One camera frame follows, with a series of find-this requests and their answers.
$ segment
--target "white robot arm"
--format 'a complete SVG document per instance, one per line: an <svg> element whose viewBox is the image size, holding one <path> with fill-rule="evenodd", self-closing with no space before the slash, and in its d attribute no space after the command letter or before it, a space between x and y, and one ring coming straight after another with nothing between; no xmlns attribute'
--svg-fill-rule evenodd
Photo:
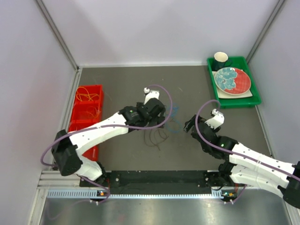
<svg viewBox="0 0 300 225"><path fill-rule="evenodd" d="M259 187L282 197L290 205L300 208L300 182L283 172L264 165L267 164L288 174L300 177L300 162L297 165L281 162L253 151L232 138L218 136L217 132L224 123L224 116L216 109L212 111L211 115L212 118L209 120L202 117L198 119L198 127L202 136L213 145L242 154L245 157L222 152L203 141L195 128L196 116L194 116L185 123L184 131L188 132L192 128L191 135L201 143L204 152L209 153L215 158L225 160L220 165L218 174L208 177L207 181L211 180L212 183L221 183L223 186L236 183Z"/></svg>
<svg viewBox="0 0 300 225"><path fill-rule="evenodd" d="M82 156L91 147L100 144L118 135L127 134L134 129L127 127L105 127L105 125L124 125L135 127L151 127L160 124L165 118L165 106L159 101L159 91L144 89L146 95L143 103L136 107L126 106L110 118L96 123L88 128L95 128L74 134L58 142L52 148L52 154L62 176L73 173L87 177L92 181L104 179L103 166ZM56 139L66 134L65 130L59 131Z"/></svg>

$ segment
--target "dark gray tabletop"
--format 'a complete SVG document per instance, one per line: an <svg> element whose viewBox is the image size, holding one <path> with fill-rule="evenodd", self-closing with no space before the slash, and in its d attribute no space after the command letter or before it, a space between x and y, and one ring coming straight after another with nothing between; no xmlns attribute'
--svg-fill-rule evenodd
<svg viewBox="0 0 300 225"><path fill-rule="evenodd" d="M160 84L171 94L179 107L175 118L181 125L191 119L206 101L213 99L213 90L206 66L181 67L113 67L84 68L80 85L101 84L105 92L103 115L105 120L125 106L143 102L143 88ZM169 106L167 95L160 91L160 100ZM201 114L210 118L215 105ZM225 122L220 135L238 140L247 147L270 155L255 108L221 110ZM176 130L179 125L168 123ZM157 146L150 142L150 132L134 131L114 137L99 146L99 161L107 170L216 170L223 162L201 149L200 143L183 131L172 133ZM154 143L163 141L158 132L151 132Z"/></svg>

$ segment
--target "red plate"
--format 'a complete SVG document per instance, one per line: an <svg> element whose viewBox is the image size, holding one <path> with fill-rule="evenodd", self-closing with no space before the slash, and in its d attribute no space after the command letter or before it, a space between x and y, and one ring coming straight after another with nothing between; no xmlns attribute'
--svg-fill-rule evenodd
<svg viewBox="0 0 300 225"><path fill-rule="evenodd" d="M215 83L222 91L231 95L240 95L251 87L249 76L242 70L226 67L215 74Z"/></svg>

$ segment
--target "white wall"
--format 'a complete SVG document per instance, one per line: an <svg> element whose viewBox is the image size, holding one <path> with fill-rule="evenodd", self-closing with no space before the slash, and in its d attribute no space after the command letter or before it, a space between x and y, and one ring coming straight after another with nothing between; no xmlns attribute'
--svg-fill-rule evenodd
<svg viewBox="0 0 300 225"><path fill-rule="evenodd" d="M289 0L250 63L275 155L300 160L300 1Z"/></svg>
<svg viewBox="0 0 300 225"><path fill-rule="evenodd" d="M277 0L43 0L76 62L192 65L247 56Z"/></svg>
<svg viewBox="0 0 300 225"><path fill-rule="evenodd" d="M74 70L33 0L2 0L0 31L0 223L21 225Z"/></svg>

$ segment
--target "dark green cup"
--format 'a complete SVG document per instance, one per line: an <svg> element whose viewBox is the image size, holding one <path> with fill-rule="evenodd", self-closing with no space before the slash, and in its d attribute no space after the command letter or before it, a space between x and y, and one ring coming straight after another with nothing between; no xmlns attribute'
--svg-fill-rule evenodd
<svg viewBox="0 0 300 225"><path fill-rule="evenodd" d="M212 71L218 71L224 67L229 67L233 63L228 59L228 55L224 52L217 52L214 54L214 61L212 62Z"/></svg>

